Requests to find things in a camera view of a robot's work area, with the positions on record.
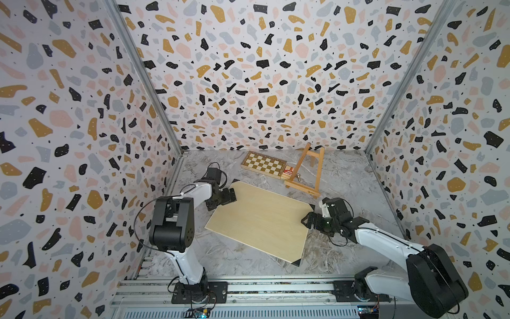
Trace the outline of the light wooden board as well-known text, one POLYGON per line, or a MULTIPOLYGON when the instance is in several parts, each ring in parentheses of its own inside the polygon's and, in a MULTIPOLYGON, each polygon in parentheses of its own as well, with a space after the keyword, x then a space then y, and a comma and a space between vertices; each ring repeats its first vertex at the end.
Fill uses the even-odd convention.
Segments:
POLYGON ((216 208, 205 228, 300 266, 308 228, 301 220, 315 206, 237 181, 236 201, 216 208))

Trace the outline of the small wooden easel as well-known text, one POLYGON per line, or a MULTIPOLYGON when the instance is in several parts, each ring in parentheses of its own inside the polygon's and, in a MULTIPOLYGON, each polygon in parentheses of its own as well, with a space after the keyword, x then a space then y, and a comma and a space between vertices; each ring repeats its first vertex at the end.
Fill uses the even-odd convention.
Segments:
POLYGON ((304 146, 299 160, 294 166, 294 172, 290 179, 284 181, 284 186, 288 189, 295 189, 318 199, 321 196, 320 184, 323 170, 325 149, 319 146, 313 149, 310 143, 304 146), (301 181, 298 181, 296 175, 301 175, 301 181))

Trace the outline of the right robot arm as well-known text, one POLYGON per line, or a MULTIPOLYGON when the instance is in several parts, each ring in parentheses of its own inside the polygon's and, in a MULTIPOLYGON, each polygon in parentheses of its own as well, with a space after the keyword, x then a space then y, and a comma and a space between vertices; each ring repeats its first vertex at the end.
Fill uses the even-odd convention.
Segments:
POLYGON ((439 245, 423 246, 377 227, 368 219, 356 217, 350 203, 341 198, 324 198, 321 213, 309 212, 301 224, 333 239, 340 235, 347 243, 368 247, 397 265, 384 271, 367 267, 354 276, 350 287, 333 283, 336 299, 353 296, 361 302, 387 295, 412 301, 427 316, 440 318, 457 314, 469 296, 468 288, 439 245))

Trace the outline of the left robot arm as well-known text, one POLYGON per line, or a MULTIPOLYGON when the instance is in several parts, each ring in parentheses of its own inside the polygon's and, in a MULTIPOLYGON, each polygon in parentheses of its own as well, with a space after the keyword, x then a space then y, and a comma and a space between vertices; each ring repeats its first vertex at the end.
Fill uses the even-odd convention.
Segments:
POLYGON ((174 304, 226 303, 228 283, 210 282, 192 246, 195 238, 195 208, 205 204, 208 211, 236 201, 235 190, 227 188, 227 174, 216 162, 204 176, 183 187, 177 195, 152 200, 154 212, 149 244, 142 246, 162 252, 174 265, 177 278, 167 289, 174 304))

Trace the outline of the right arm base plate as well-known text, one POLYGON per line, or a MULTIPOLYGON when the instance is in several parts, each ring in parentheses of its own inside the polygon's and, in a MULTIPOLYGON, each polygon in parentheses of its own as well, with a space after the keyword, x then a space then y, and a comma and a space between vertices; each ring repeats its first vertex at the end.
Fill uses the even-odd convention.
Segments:
POLYGON ((389 303, 393 300, 388 295, 371 292, 364 280, 335 280, 331 293, 339 303, 375 303, 377 301, 389 303))

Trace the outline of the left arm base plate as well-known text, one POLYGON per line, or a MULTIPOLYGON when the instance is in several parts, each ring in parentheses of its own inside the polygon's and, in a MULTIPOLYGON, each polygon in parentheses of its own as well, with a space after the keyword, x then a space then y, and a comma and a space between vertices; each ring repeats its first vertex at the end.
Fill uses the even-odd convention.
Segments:
POLYGON ((225 304, 227 301, 228 283, 215 281, 207 284, 188 285, 176 283, 172 292, 172 304, 225 304))

